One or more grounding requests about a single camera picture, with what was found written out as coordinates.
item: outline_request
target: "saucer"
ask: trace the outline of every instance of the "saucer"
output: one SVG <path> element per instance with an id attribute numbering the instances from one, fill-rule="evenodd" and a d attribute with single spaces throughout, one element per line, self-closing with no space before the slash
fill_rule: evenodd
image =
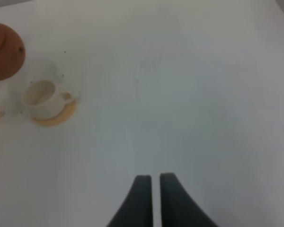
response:
<path id="1" fill-rule="evenodd" d="M 61 124 L 65 121 L 67 121 L 75 112 L 76 107 L 77 107 L 77 101 L 74 100 L 71 103 L 65 105 L 62 112 L 54 118 L 51 118 L 51 119 L 48 119 L 48 120 L 38 120 L 38 119 L 35 119 L 34 117 L 31 116 L 31 119 L 34 123 L 41 125 L 41 126 L 44 126 L 44 127 L 56 126 L 58 124 Z"/>

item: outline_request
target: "white table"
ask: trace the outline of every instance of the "white table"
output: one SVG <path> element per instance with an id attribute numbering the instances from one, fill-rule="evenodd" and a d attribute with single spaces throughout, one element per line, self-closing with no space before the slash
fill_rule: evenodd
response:
<path id="1" fill-rule="evenodd" d="M 104 227 L 140 174 L 159 227 L 164 172 L 221 227 L 284 227 L 272 0 L 35 0 L 0 8 L 0 22 L 27 50 L 0 82 L 0 227 Z M 11 112 L 11 94 L 44 78 L 82 94 L 54 128 Z"/>

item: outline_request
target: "cup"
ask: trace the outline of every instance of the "cup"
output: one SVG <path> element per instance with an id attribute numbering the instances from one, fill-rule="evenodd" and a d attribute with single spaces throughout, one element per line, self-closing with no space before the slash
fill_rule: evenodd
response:
<path id="1" fill-rule="evenodd" d="M 50 80 L 41 80 L 28 87 L 22 103 L 37 120 L 49 120 L 58 116 L 66 104 L 75 100 L 74 95 Z"/>

